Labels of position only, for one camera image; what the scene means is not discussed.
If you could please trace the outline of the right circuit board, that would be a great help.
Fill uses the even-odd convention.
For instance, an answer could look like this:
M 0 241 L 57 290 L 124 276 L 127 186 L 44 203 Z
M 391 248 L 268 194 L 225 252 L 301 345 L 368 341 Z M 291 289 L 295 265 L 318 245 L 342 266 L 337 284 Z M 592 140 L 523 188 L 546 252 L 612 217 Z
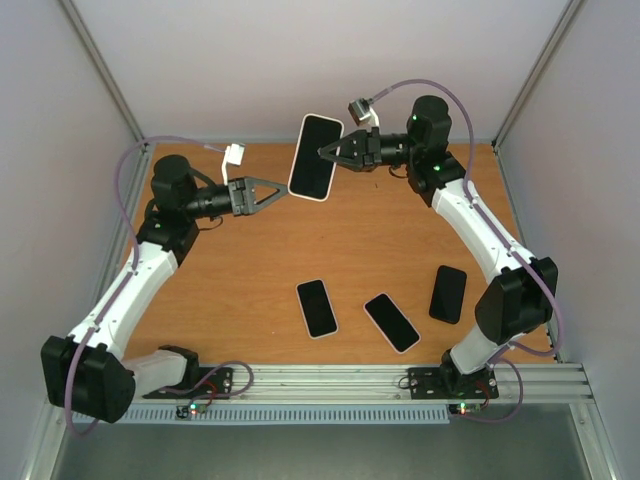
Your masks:
M 489 402 L 485 400 L 482 403 L 469 403 L 466 401 L 460 401 L 449 406 L 449 412 L 451 415 L 469 415 L 471 413 L 481 412 L 486 409 Z

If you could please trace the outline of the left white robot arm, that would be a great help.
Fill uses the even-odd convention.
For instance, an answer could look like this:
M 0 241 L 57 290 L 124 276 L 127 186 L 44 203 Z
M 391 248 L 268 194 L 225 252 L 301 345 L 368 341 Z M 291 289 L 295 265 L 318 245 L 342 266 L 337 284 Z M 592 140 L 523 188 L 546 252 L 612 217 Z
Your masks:
M 254 177 L 217 184 L 180 155 L 155 163 L 151 190 L 131 253 L 108 290 L 66 337 L 51 336 L 41 349 L 49 401 L 68 422 L 80 414 L 114 423 L 137 397 L 162 391 L 189 398 L 199 391 L 206 378 L 197 353 L 165 345 L 124 361 L 132 333 L 192 249 L 198 220 L 254 215 L 288 192 Z

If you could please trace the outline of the phone in black case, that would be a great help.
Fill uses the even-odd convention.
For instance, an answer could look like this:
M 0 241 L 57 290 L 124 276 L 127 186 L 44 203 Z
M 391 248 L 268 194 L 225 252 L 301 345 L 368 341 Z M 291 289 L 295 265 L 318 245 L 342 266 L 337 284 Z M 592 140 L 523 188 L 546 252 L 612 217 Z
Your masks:
M 455 325 L 460 321 L 467 274 L 459 269 L 438 267 L 432 291 L 429 315 L 441 322 Z

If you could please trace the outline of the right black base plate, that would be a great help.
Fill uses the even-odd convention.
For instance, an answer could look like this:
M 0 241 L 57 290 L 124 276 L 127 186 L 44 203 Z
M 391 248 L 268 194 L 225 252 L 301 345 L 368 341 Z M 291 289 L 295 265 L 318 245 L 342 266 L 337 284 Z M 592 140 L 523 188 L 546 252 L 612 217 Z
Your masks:
M 495 375 L 484 368 L 459 375 L 449 367 L 412 367 L 407 370 L 412 400 L 479 400 L 499 397 Z

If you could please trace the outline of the aluminium front rail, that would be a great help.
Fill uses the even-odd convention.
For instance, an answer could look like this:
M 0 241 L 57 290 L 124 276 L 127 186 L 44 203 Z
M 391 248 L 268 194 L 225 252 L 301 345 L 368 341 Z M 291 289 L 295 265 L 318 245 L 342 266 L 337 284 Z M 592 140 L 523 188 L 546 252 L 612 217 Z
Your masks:
M 231 367 L 234 386 L 218 398 L 255 401 L 382 401 L 398 396 L 411 399 L 409 365 L 254 365 L 190 366 L 180 384 L 169 386 L 150 377 L 136 380 L 120 363 L 98 367 L 74 377 L 72 409 L 84 415 L 113 422 L 129 405 L 156 390 L 189 393 L 224 367 Z M 488 369 L 495 375 L 499 397 L 491 401 L 531 403 L 591 402 L 592 390 L 582 367 L 576 364 L 519 365 L 500 363 Z

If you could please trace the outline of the left circuit board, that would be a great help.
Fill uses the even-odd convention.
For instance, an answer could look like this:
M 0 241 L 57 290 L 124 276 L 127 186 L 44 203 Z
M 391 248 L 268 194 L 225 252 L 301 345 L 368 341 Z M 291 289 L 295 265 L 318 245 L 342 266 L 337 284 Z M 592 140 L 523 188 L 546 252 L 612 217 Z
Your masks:
M 203 415 L 208 410 L 206 404 L 191 403 L 189 405 L 177 406 L 175 410 L 175 417 L 178 420 L 190 420 Z

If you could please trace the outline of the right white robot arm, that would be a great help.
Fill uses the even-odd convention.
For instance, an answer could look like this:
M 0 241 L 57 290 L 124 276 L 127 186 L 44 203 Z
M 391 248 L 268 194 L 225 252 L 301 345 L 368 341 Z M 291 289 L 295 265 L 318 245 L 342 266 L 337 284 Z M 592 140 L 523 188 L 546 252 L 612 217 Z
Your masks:
M 444 395 L 460 398 L 487 376 L 498 354 L 551 319 L 558 269 L 509 234 L 450 153 L 452 121 L 444 99 L 419 97 L 403 134 L 381 133 L 373 104 L 352 101 L 349 112 L 358 130 L 319 154 L 355 172 L 405 167 L 412 190 L 454 229 L 479 265 L 487 288 L 474 310 L 476 324 L 443 354 L 439 367 Z

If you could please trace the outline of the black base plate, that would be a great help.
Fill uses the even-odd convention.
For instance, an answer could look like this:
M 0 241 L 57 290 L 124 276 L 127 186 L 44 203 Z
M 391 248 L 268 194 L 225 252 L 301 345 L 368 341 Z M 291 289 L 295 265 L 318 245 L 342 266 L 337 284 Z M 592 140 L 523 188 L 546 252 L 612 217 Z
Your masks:
M 228 394 L 234 386 L 234 373 L 231 367 L 224 367 L 208 377 L 203 384 L 189 393 L 171 393 L 166 390 L 156 390 L 143 396 L 147 400 L 175 400 L 192 399 L 202 396 L 209 397 L 212 392 Z
M 412 400 L 479 400 L 499 397 L 495 375 L 484 368 L 459 375 L 449 367 L 412 367 L 407 370 Z

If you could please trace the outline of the phone in white case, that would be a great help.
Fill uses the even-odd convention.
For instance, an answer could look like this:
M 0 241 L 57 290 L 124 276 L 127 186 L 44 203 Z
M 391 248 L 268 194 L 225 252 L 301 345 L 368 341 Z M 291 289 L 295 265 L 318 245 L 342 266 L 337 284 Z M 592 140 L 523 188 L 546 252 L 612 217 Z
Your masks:
M 320 339 L 338 332 L 336 315 L 326 285 L 321 279 L 298 284 L 296 294 L 308 335 L 312 339 Z

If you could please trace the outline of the phone in pink case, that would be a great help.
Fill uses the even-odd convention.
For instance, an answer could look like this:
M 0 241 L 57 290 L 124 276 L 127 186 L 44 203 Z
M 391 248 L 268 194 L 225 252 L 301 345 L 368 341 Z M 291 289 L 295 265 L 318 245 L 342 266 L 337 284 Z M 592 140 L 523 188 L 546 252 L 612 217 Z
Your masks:
M 380 293 L 366 302 L 364 311 L 396 353 L 406 353 L 421 340 L 414 325 L 388 294 Z

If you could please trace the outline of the circuit board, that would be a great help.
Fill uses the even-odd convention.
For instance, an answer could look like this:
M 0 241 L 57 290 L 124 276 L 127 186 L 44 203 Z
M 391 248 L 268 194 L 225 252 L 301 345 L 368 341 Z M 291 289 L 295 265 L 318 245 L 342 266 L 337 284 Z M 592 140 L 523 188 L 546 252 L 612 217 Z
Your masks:
M 449 412 L 451 415 L 469 415 L 471 413 L 481 412 L 486 409 L 489 402 L 485 400 L 482 403 L 469 403 L 466 401 L 460 401 L 449 406 Z
M 191 403 L 189 405 L 177 406 L 175 410 L 175 417 L 178 420 L 190 420 L 203 415 L 208 410 L 206 404 Z

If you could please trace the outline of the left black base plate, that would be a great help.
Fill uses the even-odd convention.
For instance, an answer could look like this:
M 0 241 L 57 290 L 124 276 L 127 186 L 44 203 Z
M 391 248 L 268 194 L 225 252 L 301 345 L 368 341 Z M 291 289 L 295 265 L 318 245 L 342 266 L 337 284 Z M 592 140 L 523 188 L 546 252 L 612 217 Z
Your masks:
M 224 367 L 208 377 L 203 384 L 189 393 L 171 393 L 166 390 L 156 390 L 143 396 L 147 400 L 175 400 L 192 399 L 202 396 L 209 397 L 212 392 L 228 394 L 234 386 L 234 373 L 231 367 Z

